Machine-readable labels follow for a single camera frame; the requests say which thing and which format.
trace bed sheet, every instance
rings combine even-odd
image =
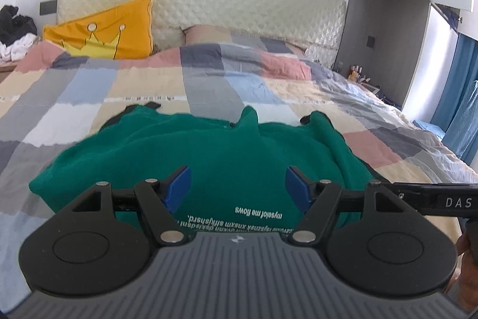
[[[18,266],[23,240],[52,216],[29,182],[61,151],[132,103],[163,113],[300,125],[325,113],[353,153],[392,182],[478,183],[472,169],[401,113],[317,63],[237,44],[173,48],[144,60],[71,57],[47,41],[0,84],[0,309],[29,292]],[[455,219],[435,218],[452,239]]]

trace nightstand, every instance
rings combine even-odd
[[[10,62],[8,64],[0,65],[0,83],[3,82],[6,77],[13,72],[17,67],[19,61]]]

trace metal screw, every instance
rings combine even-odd
[[[316,235],[308,230],[299,230],[292,234],[292,239],[300,243],[309,243],[315,241]]]
[[[184,238],[184,234],[178,230],[167,230],[159,236],[163,242],[177,243],[181,242]]]

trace gray ribbed plate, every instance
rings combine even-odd
[[[198,233],[160,250],[135,281],[98,297],[33,292],[12,319],[465,319],[445,296],[387,301],[336,279],[316,251],[277,233]]]

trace quilted headboard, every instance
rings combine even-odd
[[[129,0],[58,0],[57,22],[65,22]],[[344,0],[154,0],[152,34],[192,25],[214,25],[295,42],[314,59],[332,65],[345,22]]]

